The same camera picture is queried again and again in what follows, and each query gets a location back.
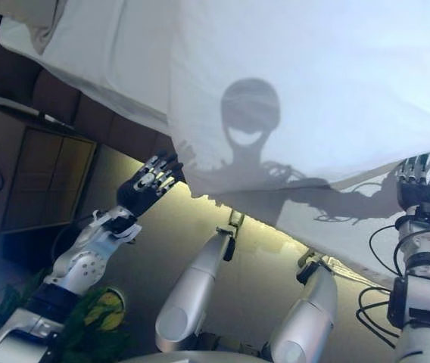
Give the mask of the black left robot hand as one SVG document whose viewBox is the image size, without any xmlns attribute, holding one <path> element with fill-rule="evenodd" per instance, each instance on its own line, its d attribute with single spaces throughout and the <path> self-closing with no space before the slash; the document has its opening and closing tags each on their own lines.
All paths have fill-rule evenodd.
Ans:
<svg viewBox="0 0 430 363">
<path fill-rule="evenodd" d="M 117 189 L 117 205 L 138 218 L 180 180 L 182 167 L 177 154 L 158 152 Z"/>
</svg>

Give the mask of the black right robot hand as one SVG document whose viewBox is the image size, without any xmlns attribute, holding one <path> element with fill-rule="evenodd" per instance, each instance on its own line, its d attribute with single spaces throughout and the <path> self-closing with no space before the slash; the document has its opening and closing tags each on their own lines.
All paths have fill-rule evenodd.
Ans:
<svg viewBox="0 0 430 363">
<path fill-rule="evenodd" d="M 430 203 L 428 154 L 405 159 L 398 166 L 397 201 L 403 210 L 421 203 Z"/>
</svg>

